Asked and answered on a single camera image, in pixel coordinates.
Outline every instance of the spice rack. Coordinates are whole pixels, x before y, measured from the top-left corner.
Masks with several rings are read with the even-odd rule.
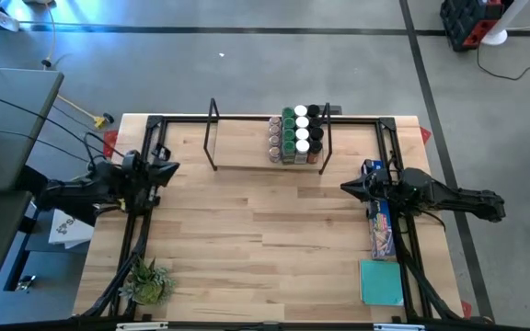
[[[315,164],[285,165],[269,158],[269,119],[271,116],[221,116],[214,99],[210,103],[204,152],[214,171],[218,167],[257,168],[324,172],[332,155],[330,104],[322,111],[322,129],[327,139]]]

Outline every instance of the black floor stripe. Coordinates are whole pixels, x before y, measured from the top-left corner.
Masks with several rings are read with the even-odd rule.
[[[441,159],[445,183],[451,188],[457,188],[457,180],[455,179],[453,164],[451,163],[451,157],[449,156],[449,151],[447,150],[447,144],[445,142],[441,122],[439,121],[437,107],[435,106],[434,98],[432,97],[429,77],[427,76],[424,63],[422,61],[421,47],[419,46],[419,41],[414,30],[414,23],[412,22],[412,17],[410,16],[408,0],[399,1],[400,7],[402,9],[402,16],[404,17],[404,23],[409,36],[410,49],[412,51],[414,65],[421,83],[422,97],[424,98],[424,104],[427,108],[429,121],[432,127],[432,135],[437,147],[439,159]],[[490,306],[490,299],[488,298],[488,293],[486,291],[486,284],[484,283],[484,278],[479,266],[478,255],[476,253],[474,241],[471,237],[466,214],[463,212],[455,212],[454,215],[455,222],[457,223],[457,230],[459,231],[459,236],[461,237],[461,245],[466,255],[467,269],[469,271],[469,277],[476,295],[479,313],[482,316],[488,316],[493,319],[494,317],[492,313],[492,307]]]
[[[130,27],[103,24],[57,23],[57,32],[144,33],[144,34],[276,34],[276,35],[339,35],[339,36],[408,36],[405,29],[349,28],[232,28],[232,27]],[[21,31],[52,32],[50,23],[22,24]],[[441,29],[417,29],[422,37],[444,37]],[[530,37],[530,30],[510,30],[509,36]]]

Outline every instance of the black bottle cap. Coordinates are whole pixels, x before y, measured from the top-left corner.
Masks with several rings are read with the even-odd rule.
[[[322,120],[319,118],[312,118],[310,119],[310,122],[308,123],[308,126],[310,128],[319,128],[322,125]]]
[[[306,113],[309,118],[315,118],[318,117],[318,114],[320,114],[320,107],[317,105],[310,105],[308,106],[308,111]]]
[[[313,141],[320,141],[322,139],[322,136],[324,136],[324,131],[320,128],[312,128],[310,130],[310,138]]]
[[[318,154],[322,151],[322,143],[317,141],[310,142],[310,149],[308,150],[309,153],[312,154]]]

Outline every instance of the green bottle cap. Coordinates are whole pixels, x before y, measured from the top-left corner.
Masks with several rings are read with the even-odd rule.
[[[294,110],[292,108],[286,107],[282,111],[282,117],[284,119],[292,118],[294,116]]]
[[[294,142],[284,142],[283,143],[283,153],[284,154],[294,154],[295,153],[295,143]]]
[[[283,119],[283,129],[293,129],[295,127],[295,120],[291,118]]]
[[[294,141],[295,139],[295,131],[294,129],[286,129],[283,131],[283,139],[285,141]]]

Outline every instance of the white bottle cap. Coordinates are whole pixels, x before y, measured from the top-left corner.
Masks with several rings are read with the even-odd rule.
[[[308,153],[310,144],[305,140],[299,140],[297,143],[295,143],[295,149],[299,153]]]
[[[306,129],[298,129],[295,131],[295,139],[297,140],[306,140],[310,133]]]
[[[304,116],[300,116],[299,118],[295,119],[295,126],[298,127],[299,129],[307,128],[308,123],[310,123],[310,121],[308,120],[308,118],[305,118]]]
[[[295,116],[305,116],[307,112],[308,112],[308,109],[302,105],[295,106],[294,108]]]

